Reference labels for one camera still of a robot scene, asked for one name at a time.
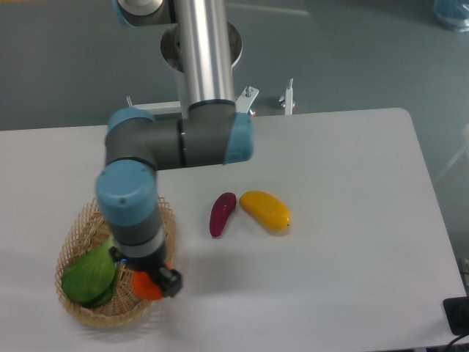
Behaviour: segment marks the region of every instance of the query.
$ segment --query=gray floor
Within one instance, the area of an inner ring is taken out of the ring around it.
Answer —
[[[276,100],[290,77],[296,113],[407,109],[434,177],[469,123],[469,33],[441,26],[432,4],[228,1],[244,45],[236,89],[261,90],[261,115],[282,113]],[[126,95],[176,100],[159,51],[165,29],[121,27],[108,0],[0,4],[0,130],[105,124]],[[469,257],[469,166],[461,163],[435,190],[455,255]]]

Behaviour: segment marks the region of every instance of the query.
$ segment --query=white table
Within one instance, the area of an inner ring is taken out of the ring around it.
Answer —
[[[463,289],[411,118],[401,109],[256,117],[256,152],[159,173],[180,228],[185,288],[141,322],[100,331],[57,301],[64,237],[94,196],[104,126],[0,133],[0,351],[378,351],[452,340],[442,300]],[[267,234],[225,191],[291,209]]]

